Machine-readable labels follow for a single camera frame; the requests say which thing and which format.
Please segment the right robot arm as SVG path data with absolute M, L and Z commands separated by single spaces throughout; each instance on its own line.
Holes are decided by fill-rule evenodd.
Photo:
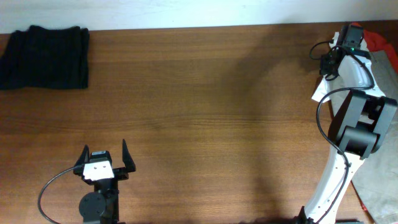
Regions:
M 336 223 L 341 200 L 356 171 L 382 145 L 397 111 L 397 101 L 388 98 L 377 86 L 371 71 L 371 56 L 364 44 L 364 29 L 344 25 L 327 42 L 330 49 L 318 58 L 319 105 L 332 95 L 347 92 L 329 130 L 321 135 L 330 144 L 325 170 L 312 198 L 300 209 L 295 223 Z

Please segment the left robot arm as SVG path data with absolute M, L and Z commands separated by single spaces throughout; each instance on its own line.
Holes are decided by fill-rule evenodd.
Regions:
M 114 168 L 109 151 L 90 152 L 88 146 L 83 148 L 73 173 L 94 188 L 80 200 L 79 213 L 83 223 L 119 223 L 119 182 L 127 180 L 129 173 L 136 171 L 125 141 L 122 141 L 122 161 L 123 167 Z

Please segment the grey-green khaki shorts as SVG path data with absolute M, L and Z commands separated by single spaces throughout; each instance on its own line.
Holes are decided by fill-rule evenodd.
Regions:
M 371 53 L 371 70 L 381 91 L 397 99 L 397 73 L 384 51 Z M 352 179 L 374 223 L 397 223 L 397 115 L 379 150 L 369 156 Z

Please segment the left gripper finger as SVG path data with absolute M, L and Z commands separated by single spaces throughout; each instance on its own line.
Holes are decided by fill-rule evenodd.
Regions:
M 122 160 L 123 160 L 123 163 L 127 170 L 135 170 L 136 169 L 136 165 L 129 153 L 125 139 L 123 139 L 123 143 L 122 143 Z
M 87 163 L 90 159 L 90 151 L 88 145 L 85 145 L 81 155 L 75 163 L 75 166 L 80 166 Z

